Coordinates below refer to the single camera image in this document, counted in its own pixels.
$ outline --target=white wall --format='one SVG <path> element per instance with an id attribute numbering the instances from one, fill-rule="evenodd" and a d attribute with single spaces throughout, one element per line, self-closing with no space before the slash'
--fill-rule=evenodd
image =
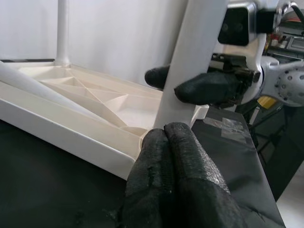
<path id="1" fill-rule="evenodd" d="M 0 0 L 0 59 L 54 58 L 56 0 Z"/>
<path id="2" fill-rule="evenodd" d="M 70 0 L 72 63 L 144 84 L 169 63 L 187 0 Z M 0 0 L 0 59 L 54 58 L 57 0 Z"/>
<path id="3" fill-rule="evenodd" d="M 304 0 L 294 0 L 301 9 L 304 9 Z"/>
<path id="4" fill-rule="evenodd" d="M 74 64 L 144 84 L 171 60 L 186 0 L 72 0 Z"/>

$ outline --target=white pole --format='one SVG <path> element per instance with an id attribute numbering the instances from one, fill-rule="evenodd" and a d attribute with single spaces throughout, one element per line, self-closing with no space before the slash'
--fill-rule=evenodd
<path id="1" fill-rule="evenodd" d="M 56 66 L 67 67 L 70 65 L 68 58 L 68 11 L 69 0 L 58 0 Z"/>
<path id="2" fill-rule="evenodd" d="M 171 122 L 190 125 L 195 105 L 179 101 L 174 88 L 208 70 L 229 0 L 189 0 L 155 128 Z"/>

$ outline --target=black cable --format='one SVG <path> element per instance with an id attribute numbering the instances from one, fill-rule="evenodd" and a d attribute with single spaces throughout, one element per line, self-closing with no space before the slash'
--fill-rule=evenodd
<path id="1" fill-rule="evenodd" d="M 296 15 L 298 16 L 298 18 L 300 19 L 303 27 L 304 27 L 304 15 L 301 12 L 300 8 L 298 7 L 298 5 L 295 2 L 291 2 L 290 3 L 291 8 L 293 8 L 294 12 L 296 13 Z"/>

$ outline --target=white tube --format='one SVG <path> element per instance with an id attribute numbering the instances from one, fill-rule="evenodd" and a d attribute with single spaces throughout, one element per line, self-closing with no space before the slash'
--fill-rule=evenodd
<path id="1" fill-rule="evenodd" d="M 20 90 L 23 90 L 25 92 L 34 94 L 36 96 L 42 97 L 44 99 L 47 99 L 64 107 L 70 108 L 74 111 L 82 113 L 98 121 L 108 123 L 105 119 L 101 118 L 100 116 L 90 112 L 89 110 L 67 99 L 66 97 L 60 95 L 59 93 L 56 93 L 52 89 L 39 83 L 33 78 L 23 74 L 22 72 L 8 67 L 2 62 L 0 62 L 0 81 L 8 85 L 11 85 L 15 88 L 18 88 Z"/>
<path id="2" fill-rule="evenodd" d="M 67 67 L 70 65 L 68 58 L 68 11 L 69 0 L 58 0 L 56 66 Z"/>
<path id="3" fill-rule="evenodd" d="M 229 0 L 189 0 L 155 128 L 171 122 L 191 123 L 195 105 L 179 101 L 174 88 L 208 70 Z"/>

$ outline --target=workbench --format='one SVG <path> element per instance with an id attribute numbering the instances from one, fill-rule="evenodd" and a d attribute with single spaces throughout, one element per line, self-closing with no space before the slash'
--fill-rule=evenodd
<path id="1" fill-rule="evenodd" d="M 225 120 L 237 123 L 238 130 L 227 129 Z M 238 137 L 248 132 L 243 116 L 210 108 L 207 119 L 196 121 L 193 131 L 222 172 L 248 227 L 285 227 L 251 138 L 242 133 Z M 125 185 L 124 180 L 0 122 L 1 228 L 114 228 Z"/>

